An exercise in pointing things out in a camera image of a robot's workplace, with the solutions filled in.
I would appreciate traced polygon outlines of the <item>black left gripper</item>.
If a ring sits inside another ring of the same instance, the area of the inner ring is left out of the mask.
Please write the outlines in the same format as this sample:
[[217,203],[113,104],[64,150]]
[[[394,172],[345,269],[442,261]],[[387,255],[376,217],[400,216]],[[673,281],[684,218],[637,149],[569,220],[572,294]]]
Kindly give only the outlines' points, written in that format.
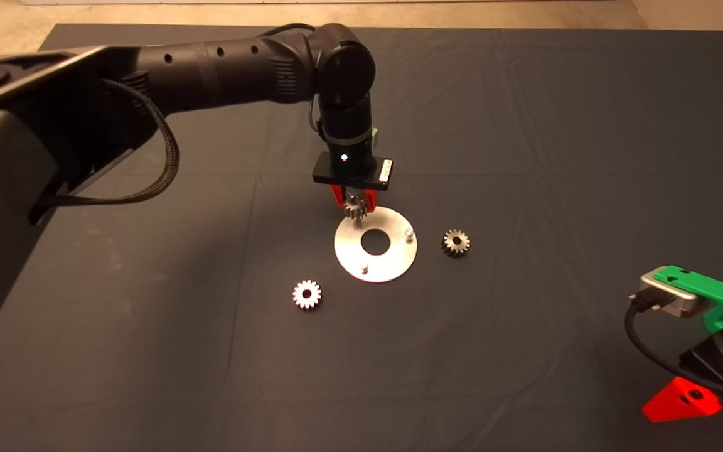
[[365,191],[367,209],[378,206],[378,192],[390,188],[394,162],[373,154],[378,139],[372,135],[356,141],[327,140],[327,151],[318,156],[313,167],[313,182],[330,184],[339,207],[345,206],[345,188]]

